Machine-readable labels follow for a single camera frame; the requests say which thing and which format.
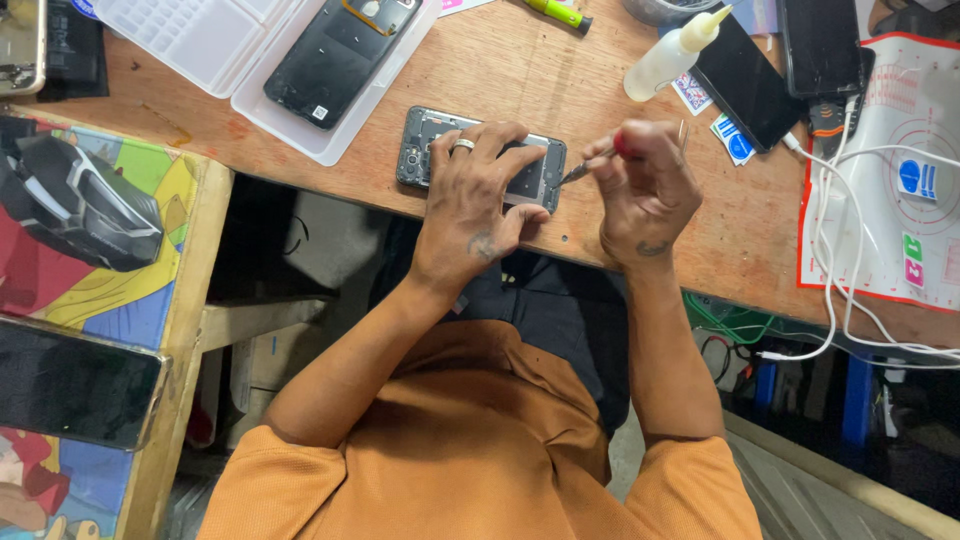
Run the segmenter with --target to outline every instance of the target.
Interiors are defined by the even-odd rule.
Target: glue bottle
[[[720,34],[720,21],[733,9],[697,13],[682,28],[671,30],[623,76],[623,89],[634,101],[647,101],[693,67],[700,51]]]

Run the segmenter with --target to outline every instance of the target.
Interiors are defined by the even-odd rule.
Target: orange polo shirt
[[[722,439],[655,444],[621,504],[599,420],[570,365],[513,326],[439,325],[340,449],[244,435],[199,538],[761,537]]]

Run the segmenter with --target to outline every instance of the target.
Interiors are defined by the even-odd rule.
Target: floor
[[[319,331],[297,339],[297,347],[306,352],[298,356],[305,358],[322,351],[367,312],[367,297],[390,216],[306,192],[299,196],[296,216],[302,226],[298,223],[290,231],[285,251],[296,249],[288,256],[289,261],[320,284],[340,289],[340,299],[324,315]],[[708,363],[717,364],[711,371],[718,373],[722,361],[722,356],[709,357]],[[607,488],[620,501],[636,478],[644,449],[631,406],[630,417],[610,444],[612,480]]]

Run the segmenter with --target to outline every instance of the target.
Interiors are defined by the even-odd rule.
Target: wrist tattoo
[[[665,252],[669,245],[670,242],[663,240],[663,243],[659,246],[648,246],[646,240],[640,240],[640,243],[636,245],[636,252],[644,257],[654,257]]]
[[[481,231],[467,241],[467,255],[476,254],[487,261],[499,258],[504,251],[493,245],[493,234],[490,231]]]

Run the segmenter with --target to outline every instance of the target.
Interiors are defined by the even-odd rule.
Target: man's left hand
[[[510,179],[542,158],[546,148],[531,144],[497,155],[506,143],[528,134],[516,122],[489,122],[447,132],[430,144],[426,217],[408,277],[452,302],[473,277],[516,249],[525,224],[550,219],[544,207],[534,204],[503,213]],[[475,146],[453,148],[458,138]]]

